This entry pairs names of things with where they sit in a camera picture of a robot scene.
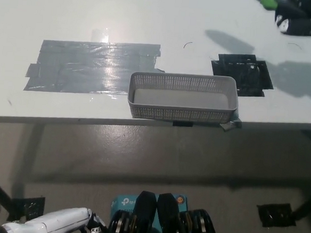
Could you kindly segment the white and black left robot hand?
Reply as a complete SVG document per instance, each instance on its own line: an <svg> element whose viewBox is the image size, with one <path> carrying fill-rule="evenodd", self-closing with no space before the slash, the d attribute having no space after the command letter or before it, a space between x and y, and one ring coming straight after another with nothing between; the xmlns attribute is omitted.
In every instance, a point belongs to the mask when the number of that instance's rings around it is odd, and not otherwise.
<svg viewBox="0 0 311 233"><path fill-rule="evenodd" d="M79 230L81 233L87 233L86 229L105 226L103 220L91 209L76 207L47 213L24 223L8 222L1 225L1 232L72 233Z"/></svg>

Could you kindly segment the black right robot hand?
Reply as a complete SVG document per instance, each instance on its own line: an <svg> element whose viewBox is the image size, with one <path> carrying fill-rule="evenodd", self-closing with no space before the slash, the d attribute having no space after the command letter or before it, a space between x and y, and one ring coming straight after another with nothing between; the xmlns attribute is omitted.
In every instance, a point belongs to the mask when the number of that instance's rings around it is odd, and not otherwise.
<svg viewBox="0 0 311 233"><path fill-rule="evenodd" d="M282 34L311 37L311 0L277 0L274 19Z"/></svg>

